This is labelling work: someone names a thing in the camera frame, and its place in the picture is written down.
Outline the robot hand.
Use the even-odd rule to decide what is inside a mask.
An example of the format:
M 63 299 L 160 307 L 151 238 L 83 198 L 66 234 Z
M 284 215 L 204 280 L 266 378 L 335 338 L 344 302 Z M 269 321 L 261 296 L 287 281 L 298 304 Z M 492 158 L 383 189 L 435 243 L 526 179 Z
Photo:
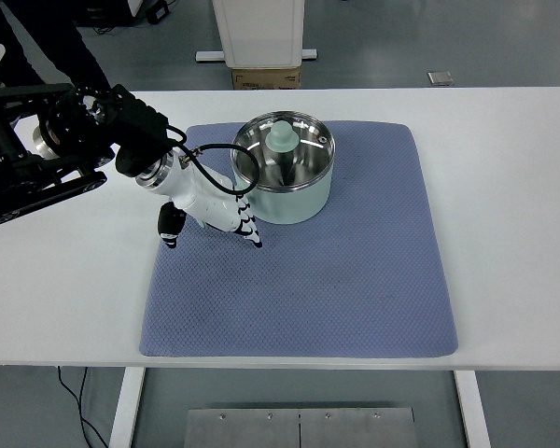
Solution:
M 205 167 L 201 173 L 194 166 L 182 168 L 178 161 L 172 172 L 151 192 L 166 196 L 162 206 L 158 233 L 164 243 L 176 247 L 176 240 L 187 217 L 219 231 L 236 233 L 261 247 L 249 200 L 238 192 L 229 178 Z

